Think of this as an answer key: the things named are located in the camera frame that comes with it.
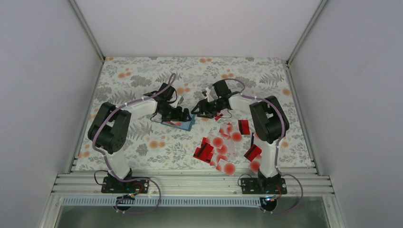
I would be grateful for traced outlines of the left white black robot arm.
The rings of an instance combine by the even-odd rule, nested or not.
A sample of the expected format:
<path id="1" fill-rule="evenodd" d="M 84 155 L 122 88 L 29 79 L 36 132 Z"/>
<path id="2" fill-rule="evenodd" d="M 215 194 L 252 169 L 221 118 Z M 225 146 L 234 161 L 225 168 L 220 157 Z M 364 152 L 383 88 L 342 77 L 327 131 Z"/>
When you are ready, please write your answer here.
<path id="1" fill-rule="evenodd" d="M 108 178 L 120 192 L 132 187 L 132 170 L 120 149 L 125 144 L 130 121 L 150 114 L 159 114 L 162 122 L 190 122 L 189 109 L 178 104 L 180 98 L 172 98 L 175 89 L 163 83 L 159 90 L 144 94 L 140 99 L 125 103 L 120 107 L 104 102 L 88 131 L 93 148 L 102 153 L 108 167 Z"/>

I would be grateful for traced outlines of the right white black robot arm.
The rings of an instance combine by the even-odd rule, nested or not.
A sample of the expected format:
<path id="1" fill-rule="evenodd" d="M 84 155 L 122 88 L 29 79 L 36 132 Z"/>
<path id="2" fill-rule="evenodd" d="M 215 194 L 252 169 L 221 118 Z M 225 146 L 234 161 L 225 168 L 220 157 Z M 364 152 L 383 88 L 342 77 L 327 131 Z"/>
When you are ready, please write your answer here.
<path id="1" fill-rule="evenodd" d="M 274 95 L 266 98 L 248 96 L 242 90 L 233 92 L 226 80 L 212 85 L 217 98 L 209 98 L 210 89 L 203 91 L 204 99 L 200 100 L 191 113 L 203 118 L 217 117 L 224 109 L 239 110 L 251 115 L 254 138 L 260 142 L 262 161 L 258 169 L 257 186 L 262 193 L 270 193 L 280 182 L 281 172 L 278 169 L 278 153 L 281 140 L 289 129 L 289 121 Z"/>

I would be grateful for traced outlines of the teal leather card holder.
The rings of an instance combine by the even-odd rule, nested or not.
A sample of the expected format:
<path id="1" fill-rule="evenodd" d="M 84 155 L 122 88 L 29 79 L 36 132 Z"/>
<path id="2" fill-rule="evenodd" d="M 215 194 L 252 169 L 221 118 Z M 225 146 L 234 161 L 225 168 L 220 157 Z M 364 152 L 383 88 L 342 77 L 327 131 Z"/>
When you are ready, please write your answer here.
<path id="1" fill-rule="evenodd" d="M 180 130 L 184 130 L 187 132 L 190 132 L 192 129 L 192 126 L 195 124 L 195 115 L 191 114 L 190 115 L 191 120 L 188 122 L 173 122 L 173 121 L 169 121 L 169 122 L 162 122 L 162 125 L 165 126 L 169 126 L 175 129 L 180 129 Z"/>

